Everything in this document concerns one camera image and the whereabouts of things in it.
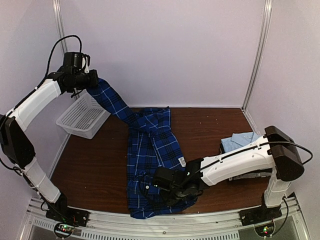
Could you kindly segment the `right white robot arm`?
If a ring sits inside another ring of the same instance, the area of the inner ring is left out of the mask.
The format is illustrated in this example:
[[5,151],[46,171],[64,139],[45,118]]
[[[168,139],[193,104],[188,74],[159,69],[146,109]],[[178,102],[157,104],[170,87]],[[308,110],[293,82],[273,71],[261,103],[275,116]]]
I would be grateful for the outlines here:
[[184,170],[159,167],[152,184],[169,206],[233,177],[251,172],[271,170],[268,186],[262,195],[262,206],[256,210],[259,220],[268,220],[280,206],[291,182],[305,172],[298,146],[275,126],[239,149],[216,156],[189,161]]

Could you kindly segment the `blue plaid long sleeve shirt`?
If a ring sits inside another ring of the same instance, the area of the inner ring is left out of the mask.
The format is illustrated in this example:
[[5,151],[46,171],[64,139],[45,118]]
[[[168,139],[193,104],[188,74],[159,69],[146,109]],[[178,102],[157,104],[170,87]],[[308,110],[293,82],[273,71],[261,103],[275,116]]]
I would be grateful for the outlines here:
[[104,79],[86,89],[97,103],[128,126],[127,145],[127,205],[130,216],[144,220],[158,215],[176,214],[197,202],[188,197],[168,206],[160,189],[152,185],[160,167],[184,171],[184,156],[171,129],[169,107],[146,107],[132,110]]

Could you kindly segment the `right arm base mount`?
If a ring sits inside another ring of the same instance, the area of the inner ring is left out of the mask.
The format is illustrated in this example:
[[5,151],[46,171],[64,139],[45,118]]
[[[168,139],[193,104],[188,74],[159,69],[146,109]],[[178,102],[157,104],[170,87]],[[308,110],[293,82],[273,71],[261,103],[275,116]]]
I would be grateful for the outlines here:
[[267,207],[265,203],[263,203],[261,206],[241,210],[239,212],[242,226],[268,222],[281,216],[281,205],[276,207]]

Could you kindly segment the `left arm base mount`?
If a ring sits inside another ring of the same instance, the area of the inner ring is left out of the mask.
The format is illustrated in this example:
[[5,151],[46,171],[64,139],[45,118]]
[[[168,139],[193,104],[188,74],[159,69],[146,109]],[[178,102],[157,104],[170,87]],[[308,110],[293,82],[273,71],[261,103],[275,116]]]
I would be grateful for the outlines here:
[[47,204],[48,210],[45,216],[48,219],[66,223],[75,227],[86,227],[89,218],[87,210],[81,210],[68,206],[67,197],[61,193],[55,203],[44,200]]

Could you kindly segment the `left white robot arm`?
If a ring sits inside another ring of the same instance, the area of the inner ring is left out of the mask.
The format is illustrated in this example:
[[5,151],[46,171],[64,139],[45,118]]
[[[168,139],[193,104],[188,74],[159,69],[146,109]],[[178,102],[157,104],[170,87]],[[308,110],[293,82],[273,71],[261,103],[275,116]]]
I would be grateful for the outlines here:
[[0,145],[13,163],[13,170],[25,177],[32,188],[52,204],[58,202],[62,193],[40,167],[35,148],[25,132],[38,114],[60,95],[97,86],[98,74],[96,70],[89,69],[90,63],[88,54],[65,53],[58,71],[47,74],[39,86],[0,117]]

